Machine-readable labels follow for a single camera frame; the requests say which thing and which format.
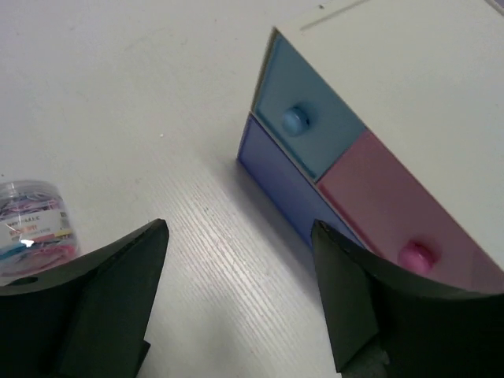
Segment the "light blue small drawer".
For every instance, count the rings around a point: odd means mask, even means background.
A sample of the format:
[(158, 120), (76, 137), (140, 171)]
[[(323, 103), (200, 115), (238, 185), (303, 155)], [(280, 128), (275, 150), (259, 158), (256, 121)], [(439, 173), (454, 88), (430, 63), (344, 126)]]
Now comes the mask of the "light blue small drawer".
[(358, 116), (281, 35), (272, 44), (254, 112), (314, 180), (365, 130)]

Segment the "pink small drawer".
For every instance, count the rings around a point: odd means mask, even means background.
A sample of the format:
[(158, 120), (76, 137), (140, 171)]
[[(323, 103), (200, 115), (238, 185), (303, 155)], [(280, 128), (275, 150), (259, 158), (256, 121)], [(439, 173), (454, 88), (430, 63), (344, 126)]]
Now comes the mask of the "pink small drawer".
[(317, 184), (375, 254), (420, 276), (499, 293), (503, 271), (371, 132)]

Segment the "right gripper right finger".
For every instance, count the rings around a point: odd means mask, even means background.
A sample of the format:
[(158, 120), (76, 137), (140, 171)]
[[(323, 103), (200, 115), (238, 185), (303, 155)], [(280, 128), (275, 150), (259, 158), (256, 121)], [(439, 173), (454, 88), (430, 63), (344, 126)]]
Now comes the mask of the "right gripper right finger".
[(503, 296), (418, 276), (316, 220), (313, 260), (336, 370), (500, 377)]

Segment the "clear paperclip jar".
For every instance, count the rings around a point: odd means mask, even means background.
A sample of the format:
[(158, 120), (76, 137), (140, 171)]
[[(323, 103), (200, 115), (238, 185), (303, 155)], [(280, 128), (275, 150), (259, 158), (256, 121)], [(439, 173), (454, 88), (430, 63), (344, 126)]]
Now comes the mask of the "clear paperclip jar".
[(1, 184), (1, 285), (81, 255), (59, 190), (41, 180)]

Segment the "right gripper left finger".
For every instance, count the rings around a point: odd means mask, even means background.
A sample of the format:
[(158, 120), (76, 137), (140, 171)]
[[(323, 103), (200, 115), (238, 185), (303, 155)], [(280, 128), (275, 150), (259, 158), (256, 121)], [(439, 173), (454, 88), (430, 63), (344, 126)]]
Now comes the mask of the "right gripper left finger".
[(3, 377), (135, 377), (165, 262), (156, 219), (66, 264), (1, 288)]

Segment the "blue wide drawer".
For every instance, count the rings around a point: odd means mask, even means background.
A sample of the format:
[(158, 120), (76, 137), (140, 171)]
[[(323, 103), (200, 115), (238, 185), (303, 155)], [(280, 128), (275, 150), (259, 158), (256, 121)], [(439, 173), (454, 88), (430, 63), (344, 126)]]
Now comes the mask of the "blue wide drawer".
[(362, 245), (252, 114), (246, 119), (237, 160), (308, 246), (315, 220)]

